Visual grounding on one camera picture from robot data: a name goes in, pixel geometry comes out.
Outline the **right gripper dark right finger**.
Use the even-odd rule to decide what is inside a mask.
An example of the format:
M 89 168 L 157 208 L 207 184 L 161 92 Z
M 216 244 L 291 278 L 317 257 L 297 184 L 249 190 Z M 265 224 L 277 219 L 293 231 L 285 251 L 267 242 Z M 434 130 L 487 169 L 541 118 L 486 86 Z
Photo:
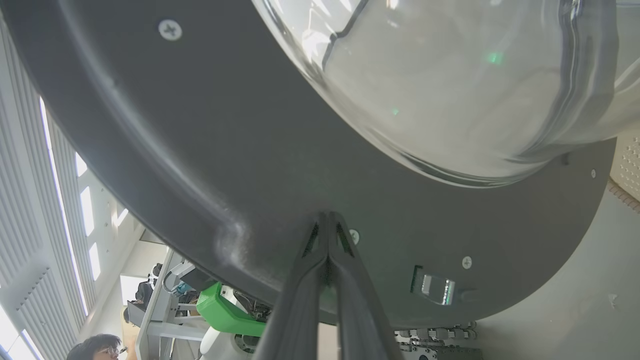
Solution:
M 329 212 L 328 256 L 342 360 L 402 360 L 386 312 L 345 219 Z

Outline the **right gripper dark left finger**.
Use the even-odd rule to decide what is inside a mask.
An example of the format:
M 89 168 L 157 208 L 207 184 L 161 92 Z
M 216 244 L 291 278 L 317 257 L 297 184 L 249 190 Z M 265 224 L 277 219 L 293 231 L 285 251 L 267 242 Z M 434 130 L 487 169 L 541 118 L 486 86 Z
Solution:
M 316 360 L 329 216 L 320 212 L 301 244 L 253 354 L 254 360 Z

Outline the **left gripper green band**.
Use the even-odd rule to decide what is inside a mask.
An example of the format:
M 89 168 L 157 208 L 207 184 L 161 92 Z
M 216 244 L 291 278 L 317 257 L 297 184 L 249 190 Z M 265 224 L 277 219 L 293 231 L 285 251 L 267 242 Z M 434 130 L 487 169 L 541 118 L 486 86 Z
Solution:
M 200 292 L 196 310 L 220 333 L 262 337 L 272 306 L 216 282 Z

